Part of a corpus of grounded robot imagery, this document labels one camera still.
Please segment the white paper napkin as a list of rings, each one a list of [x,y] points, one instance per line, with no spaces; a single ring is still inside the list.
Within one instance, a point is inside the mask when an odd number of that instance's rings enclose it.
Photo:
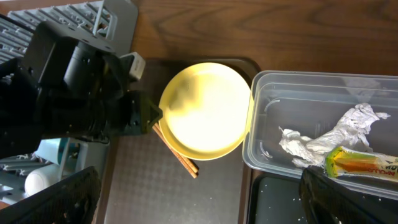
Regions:
[[[292,162],[297,167],[323,167],[329,152],[339,146],[359,152],[373,152],[366,139],[371,125],[389,117],[389,114],[376,113],[371,105],[361,103],[350,108],[331,131],[316,139],[302,136],[298,131],[282,129],[279,145],[285,152],[294,156]]]

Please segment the small white cup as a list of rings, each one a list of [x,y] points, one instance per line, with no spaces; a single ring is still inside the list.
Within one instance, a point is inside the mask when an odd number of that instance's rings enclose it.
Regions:
[[[28,196],[34,195],[59,181],[60,166],[51,164],[33,170],[26,178],[24,189]]]

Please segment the wooden chopstick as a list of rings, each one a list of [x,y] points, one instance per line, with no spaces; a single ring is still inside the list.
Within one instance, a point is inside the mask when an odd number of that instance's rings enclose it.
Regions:
[[[180,161],[181,165],[184,166],[184,168],[188,171],[188,173],[196,179],[198,177],[198,168],[196,165],[193,164],[193,162],[179,154],[164,138],[160,128],[159,124],[155,123],[153,125],[152,129],[156,132],[156,134],[161,138],[161,140],[164,142],[164,144],[170,149],[170,151],[174,154],[174,156]]]
[[[166,138],[166,136],[163,134],[163,136],[164,136],[164,138],[165,138],[165,140],[179,153],[179,154],[181,154],[182,156],[184,156],[184,157],[186,157],[186,158],[188,158],[188,159],[190,159],[191,160],[191,158],[190,157],[188,157],[183,151],[181,151],[181,149],[179,148],[179,147],[177,147],[177,146],[174,146],[174,145],[172,145],[171,144],[171,142]]]

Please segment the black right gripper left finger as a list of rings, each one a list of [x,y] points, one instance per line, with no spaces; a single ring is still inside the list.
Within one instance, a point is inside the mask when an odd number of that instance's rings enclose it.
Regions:
[[[101,192],[94,167],[87,167],[1,210],[1,224],[87,223],[93,221]]]

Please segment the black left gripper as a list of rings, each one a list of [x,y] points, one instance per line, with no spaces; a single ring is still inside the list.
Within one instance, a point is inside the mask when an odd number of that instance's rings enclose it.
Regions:
[[[163,115],[130,90],[120,57],[84,47],[53,47],[37,59],[37,137],[103,140],[147,134]]]

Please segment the light blue bowl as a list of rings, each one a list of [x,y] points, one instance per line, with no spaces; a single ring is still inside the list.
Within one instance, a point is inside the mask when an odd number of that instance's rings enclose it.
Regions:
[[[38,158],[44,159],[53,164],[60,165],[63,159],[63,153],[67,143],[69,143],[69,145],[68,145],[68,153],[66,156],[66,163],[72,162],[73,160],[76,159],[80,151],[81,144],[69,138],[41,140],[39,147],[34,152],[34,155]]]

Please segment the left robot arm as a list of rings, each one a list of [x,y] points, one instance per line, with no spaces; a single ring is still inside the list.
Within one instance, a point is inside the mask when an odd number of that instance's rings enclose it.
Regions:
[[[130,89],[137,63],[93,34],[41,22],[25,54],[1,64],[1,157],[33,153],[44,139],[106,144],[149,133],[162,110]]]

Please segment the yellow orange snack wrapper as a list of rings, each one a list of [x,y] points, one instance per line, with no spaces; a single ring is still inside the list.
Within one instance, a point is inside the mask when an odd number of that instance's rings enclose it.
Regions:
[[[339,146],[326,156],[325,170],[332,178],[345,175],[397,182],[397,157]]]

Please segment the yellow round plate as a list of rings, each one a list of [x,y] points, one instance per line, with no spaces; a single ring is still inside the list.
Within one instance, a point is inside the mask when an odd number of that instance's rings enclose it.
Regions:
[[[252,101],[249,85],[235,69],[197,63],[168,82],[159,101],[159,125],[171,144],[191,159],[218,159],[242,143]]]

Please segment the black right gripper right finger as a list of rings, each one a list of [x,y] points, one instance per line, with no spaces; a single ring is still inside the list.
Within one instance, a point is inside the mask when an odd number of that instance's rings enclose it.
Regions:
[[[383,207],[312,167],[302,172],[299,195],[308,223],[397,223],[396,203]]]

